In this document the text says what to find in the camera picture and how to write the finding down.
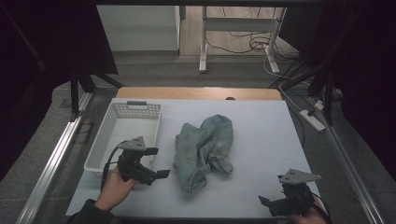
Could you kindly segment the person's right hand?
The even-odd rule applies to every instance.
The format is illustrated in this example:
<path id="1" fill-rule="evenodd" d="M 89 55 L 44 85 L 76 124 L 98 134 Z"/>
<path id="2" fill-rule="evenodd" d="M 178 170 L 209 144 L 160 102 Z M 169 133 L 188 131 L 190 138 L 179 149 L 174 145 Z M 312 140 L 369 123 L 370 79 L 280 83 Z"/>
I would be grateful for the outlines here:
<path id="1" fill-rule="evenodd" d="M 324 212 L 317 196 L 314 197 L 315 206 L 310 208 L 304 216 L 291 214 L 288 220 L 294 224 L 328 224 L 329 217 Z"/>

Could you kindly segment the blue denim jeans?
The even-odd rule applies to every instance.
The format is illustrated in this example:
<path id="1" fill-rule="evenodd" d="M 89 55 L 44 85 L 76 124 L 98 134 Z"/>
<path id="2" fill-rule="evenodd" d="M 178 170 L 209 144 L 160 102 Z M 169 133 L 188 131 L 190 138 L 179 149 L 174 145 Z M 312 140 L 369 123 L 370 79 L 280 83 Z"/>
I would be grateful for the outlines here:
<path id="1" fill-rule="evenodd" d="M 206 183 L 212 169 L 230 175 L 228 154 L 233 145 L 233 123 L 222 115 L 206 118 L 200 127 L 184 123 L 176 136 L 173 165 L 182 190 L 193 194 Z"/>

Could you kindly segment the white table sheet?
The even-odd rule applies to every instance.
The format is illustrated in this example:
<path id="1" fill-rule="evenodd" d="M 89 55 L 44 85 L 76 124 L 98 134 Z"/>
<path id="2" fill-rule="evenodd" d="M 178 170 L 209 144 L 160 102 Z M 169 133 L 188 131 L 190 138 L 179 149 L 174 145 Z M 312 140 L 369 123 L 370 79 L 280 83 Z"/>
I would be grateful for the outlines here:
<path id="1" fill-rule="evenodd" d="M 280 175 L 289 169 L 310 170 L 287 105 L 283 101 L 128 99 L 162 107 L 157 135 L 159 152 L 143 159 L 153 170 L 170 175 L 152 185 L 138 184 L 114 209 L 118 217 L 143 219 L 263 219 L 271 216 L 259 196 L 282 198 Z M 223 115 L 233 123 L 228 156 L 230 175 L 207 174 L 207 183 L 193 194 L 181 189 L 173 166 L 175 140 L 184 123 L 200 126 L 208 117 Z M 67 209 L 78 212 L 100 191 L 101 174 L 87 172 L 78 183 Z"/>

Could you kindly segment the white power strip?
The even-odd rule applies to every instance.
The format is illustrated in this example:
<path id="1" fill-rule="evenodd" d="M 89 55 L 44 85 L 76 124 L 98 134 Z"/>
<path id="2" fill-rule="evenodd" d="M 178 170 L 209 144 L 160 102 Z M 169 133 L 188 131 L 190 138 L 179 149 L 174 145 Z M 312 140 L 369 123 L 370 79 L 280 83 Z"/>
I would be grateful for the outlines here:
<path id="1" fill-rule="evenodd" d="M 300 116 L 307 121 L 317 132 L 325 130 L 325 126 L 314 116 L 313 111 L 302 110 Z"/>

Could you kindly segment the person's left hand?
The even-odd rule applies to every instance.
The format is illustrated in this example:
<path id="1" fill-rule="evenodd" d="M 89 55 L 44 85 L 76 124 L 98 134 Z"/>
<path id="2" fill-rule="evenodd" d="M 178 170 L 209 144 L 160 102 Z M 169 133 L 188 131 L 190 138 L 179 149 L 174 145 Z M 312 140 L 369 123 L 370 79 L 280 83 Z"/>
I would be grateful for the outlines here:
<path id="1" fill-rule="evenodd" d="M 107 177 L 99 197 L 94 206 L 103 211 L 111 211 L 114 207 L 123 202 L 134 187 L 134 180 L 124 181 L 118 167 L 116 167 Z"/>

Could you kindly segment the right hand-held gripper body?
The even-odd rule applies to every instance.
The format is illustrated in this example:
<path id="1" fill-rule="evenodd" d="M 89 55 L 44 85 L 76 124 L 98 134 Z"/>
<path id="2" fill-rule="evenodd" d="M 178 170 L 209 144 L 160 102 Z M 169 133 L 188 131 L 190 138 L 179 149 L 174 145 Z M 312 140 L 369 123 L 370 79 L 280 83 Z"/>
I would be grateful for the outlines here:
<path id="1" fill-rule="evenodd" d="M 267 202 L 270 214 L 273 217 L 285 217 L 290 214 L 305 215 L 315 201 L 307 183 L 320 180 L 321 176 L 289 169 L 278 179 L 282 185 L 285 198 Z"/>

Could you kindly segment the white perforated plastic basket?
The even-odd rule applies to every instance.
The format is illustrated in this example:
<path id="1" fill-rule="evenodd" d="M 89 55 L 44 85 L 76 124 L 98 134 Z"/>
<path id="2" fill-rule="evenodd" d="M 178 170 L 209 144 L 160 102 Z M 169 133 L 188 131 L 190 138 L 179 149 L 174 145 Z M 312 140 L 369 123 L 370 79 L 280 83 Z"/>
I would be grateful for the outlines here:
<path id="1" fill-rule="evenodd" d="M 113 149 L 142 136 L 147 147 L 157 146 L 162 107 L 144 101 L 114 98 L 95 136 L 84 170 L 101 174 Z"/>

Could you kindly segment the wooden table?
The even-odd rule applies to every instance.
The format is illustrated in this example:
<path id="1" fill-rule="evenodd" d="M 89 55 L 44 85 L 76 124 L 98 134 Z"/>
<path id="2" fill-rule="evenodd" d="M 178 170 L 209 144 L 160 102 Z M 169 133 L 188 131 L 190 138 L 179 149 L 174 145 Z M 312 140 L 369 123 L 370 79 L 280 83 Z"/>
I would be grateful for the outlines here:
<path id="1" fill-rule="evenodd" d="M 194 88 L 194 87 L 122 87 L 117 98 L 195 99 L 195 100 L 261 100 L 280 101 L 281 94 L 273 89 Z"/>

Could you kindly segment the aluminium rail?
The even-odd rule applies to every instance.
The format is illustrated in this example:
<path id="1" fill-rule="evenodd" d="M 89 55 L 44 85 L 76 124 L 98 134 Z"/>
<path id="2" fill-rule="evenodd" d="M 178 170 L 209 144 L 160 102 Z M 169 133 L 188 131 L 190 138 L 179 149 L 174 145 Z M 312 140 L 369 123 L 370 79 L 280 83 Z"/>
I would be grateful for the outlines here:
<path id="1" fill-rule="evenodd" d="M 78 101 L 78 114 L 74 121 L 69 121 L 64 131 L 58 140 L 55 148 L 53 149 L 46 166 L 43 169 L 40 177 L 38 178 L 35 187 L 33 188 L 26 204 L 21 210 L 19 217 L 15 224 L 32 224 L 35 216 L 44 201 L 44 198 L 48 192 L 53 177 L 57 172 L 57 169 L 64 157 L 64 154 L 71 142 L 73 135 L 75 134 L 78 125 L 81 122 L 82 114 L 86 109 L 88 103 L 92 98 L 91 93 L 83 93 Z"/>
<path id="2" fill-rule="evenodd" d="M 385 224 L 384 218 L 382 218 L 382 215 L 375 203 L 373 196 L 361 179 L 357 168 L 355 167 L 352 159 L 350 159 L 347 153 L 347 149 L 344 147 L 336 130 L 330 124 L 330 122 L 326 120 L 324 116 L 324 111 L 317 108 L 315 115 L 325 126 L 326 134 L 328 135 L 328 138 L 331 142 L 334 153 L 336 154 L 341 166 L 343 167 L 343 170 L 346 173 L 346 177 L 354 192 L 356 193 L 361 207 L 369 222 L 371 224 Z"/>

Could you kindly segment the white desk frame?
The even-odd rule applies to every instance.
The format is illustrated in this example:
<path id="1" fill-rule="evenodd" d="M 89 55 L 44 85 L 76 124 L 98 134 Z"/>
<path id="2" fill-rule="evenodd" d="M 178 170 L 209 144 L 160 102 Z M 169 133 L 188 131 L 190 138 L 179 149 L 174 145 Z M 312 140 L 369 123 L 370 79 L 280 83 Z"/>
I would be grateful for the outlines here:
<path id="1" fill-rule="evenodd" d="M 276 16 L 271 19 L 264 18 L 236 18 L 236 17 L 208 17 L 207 7 L 202 7 L 202 41 L 200 48 L 199 71 L 206 72 L 206 33 L 214 32 L 264 32 L 270 35 L 269 43 L 264 48 L 267 62 L 272 72 L 279 73 L 279 68 L 274 56 L 274 46 L 278 37 L 282 21 L 286 12 L 285 7 L 281 7 Z"/>

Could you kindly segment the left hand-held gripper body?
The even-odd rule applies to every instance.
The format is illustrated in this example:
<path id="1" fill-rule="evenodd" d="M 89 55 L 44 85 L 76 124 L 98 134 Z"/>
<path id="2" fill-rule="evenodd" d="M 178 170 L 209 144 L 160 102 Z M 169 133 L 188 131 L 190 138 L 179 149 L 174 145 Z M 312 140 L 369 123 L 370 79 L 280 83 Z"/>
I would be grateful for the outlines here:
<path id="1" fill-rule="evenodd" d="M 156 172 L 141 163 L 145 156 L 146 144 L 142 136 L 124 141 L 117 146 L 122 149 L 117 165 L 124 181 L 133 179 L 141 184 L 150 186 L 156 179 Z"/>

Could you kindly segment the white cabinet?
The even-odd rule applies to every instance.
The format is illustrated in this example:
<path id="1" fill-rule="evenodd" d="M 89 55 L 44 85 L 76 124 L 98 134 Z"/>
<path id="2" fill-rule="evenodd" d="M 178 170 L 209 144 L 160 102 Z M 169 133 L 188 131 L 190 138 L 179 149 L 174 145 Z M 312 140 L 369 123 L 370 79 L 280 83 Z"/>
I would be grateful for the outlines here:
<path id="1" fill-rule="evenodd" d="M 98 6 L 112 51 L 178 51 L 179 6 Z"/>

